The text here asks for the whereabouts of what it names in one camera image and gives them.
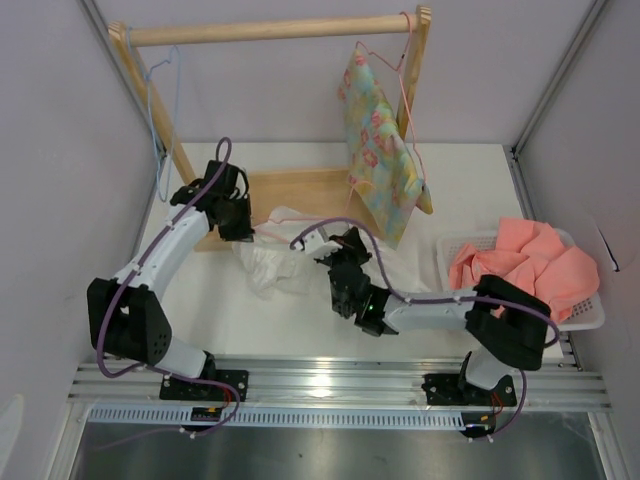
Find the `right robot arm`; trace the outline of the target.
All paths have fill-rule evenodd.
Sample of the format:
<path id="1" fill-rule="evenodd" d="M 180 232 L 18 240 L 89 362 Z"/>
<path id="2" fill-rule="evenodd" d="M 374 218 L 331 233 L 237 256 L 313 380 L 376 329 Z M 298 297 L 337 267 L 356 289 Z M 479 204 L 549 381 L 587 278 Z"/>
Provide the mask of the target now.
<path id="1" fill-rule="evenodd" d="M 474 287 L 450 294 L 402 293 L 375 285 L 364 272 L 379 252 L 367 249 L 355 227 L 342 235 L 318 228 L 306 237 L 304 250 L 328 268 L 333 311 L 364 333 L 460 330 L 478 342 L 459 373 L 425 376 L 423 388 L 434 404 L 487 404 L 510 386 L 511 371 L 542 366 L 549 307 L 496 275 L 485 274 Z"/>

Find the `white pleated skirt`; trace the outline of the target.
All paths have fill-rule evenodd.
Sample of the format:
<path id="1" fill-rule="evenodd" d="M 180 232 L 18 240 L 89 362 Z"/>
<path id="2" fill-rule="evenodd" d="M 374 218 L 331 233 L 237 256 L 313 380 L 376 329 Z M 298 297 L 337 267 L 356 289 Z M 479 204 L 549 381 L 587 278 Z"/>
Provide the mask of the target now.
<path id="1" fill-rule="evenodd" d="M 328 267 L 317 263 L 304 253 L 289 249 L 289 243 L 304 228 L 312 224 L 297 224 L 284 227 L 261 227 L 257 225 L 254 240 L 234 242 L 232 250 L 239 258 L 247 274 L 252 291 L 261 298 L 269 299 L 281 291 L 296 295 L 317 295 L 329 299 Z M 372 241 L 364 231 L 360 236 L 371 259 L 362 266 L 363 271 L 378 287 L 386 286 L 383 278 L 390 280 L 391 286 L 405 292 L 428 292 L 430 288 L 420 279 L 418 270 L 403 259 L 381 240 L 379 247 L 382 261 L 378 262 Z"/>

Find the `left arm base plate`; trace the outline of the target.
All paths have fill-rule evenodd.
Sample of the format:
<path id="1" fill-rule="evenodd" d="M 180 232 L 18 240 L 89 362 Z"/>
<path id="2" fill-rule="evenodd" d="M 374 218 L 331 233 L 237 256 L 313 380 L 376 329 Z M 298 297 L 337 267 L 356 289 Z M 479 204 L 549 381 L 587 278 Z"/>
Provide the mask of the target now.
<path id="1" fill-rule="evenodd" d="M 250 373 L 248 370 L 222 369 L 216 371 L 214 380 L 233 387 L 244 402 L 247 396 Z M 227 388 L 209 384 L 199 384 L 178 380 L 173 377 L 162 382 L 159 398 L 161 400 L 190 401 L 190 402 L 232 402 L 234 394 Z"/>

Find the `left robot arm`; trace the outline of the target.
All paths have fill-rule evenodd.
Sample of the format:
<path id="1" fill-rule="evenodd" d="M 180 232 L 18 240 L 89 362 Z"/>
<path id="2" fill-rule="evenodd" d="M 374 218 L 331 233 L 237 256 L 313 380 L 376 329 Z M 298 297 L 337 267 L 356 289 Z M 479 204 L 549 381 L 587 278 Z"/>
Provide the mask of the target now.
<path id="1" fill-rule="evenodd" d="M 161 300 L 174 275 L 209 233 L 226 242 L 250 241 L 247 174 L 211 160 L 205 175 L 177 190 L 164 225 L 149 245 L 109 279 L 87 289 L 91 343 L 97 357 L 110 354 L 182 380 L 197 400 L 216 390 L 214 356 L 174 336 Z"/>

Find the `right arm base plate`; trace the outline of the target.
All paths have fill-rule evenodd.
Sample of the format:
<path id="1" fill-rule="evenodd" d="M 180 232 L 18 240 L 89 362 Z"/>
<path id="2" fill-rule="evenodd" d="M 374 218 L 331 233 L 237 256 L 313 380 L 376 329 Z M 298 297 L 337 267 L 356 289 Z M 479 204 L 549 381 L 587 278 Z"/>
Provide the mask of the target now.
<path id="1" fill-rule="evenodd" d="M 458 373 L 429 373 L 421 385 L 426 401 L 431 406 L 515 407 L 518 403 L 513 378 L 503 376 L 489 390 L 467 382 Z"/>

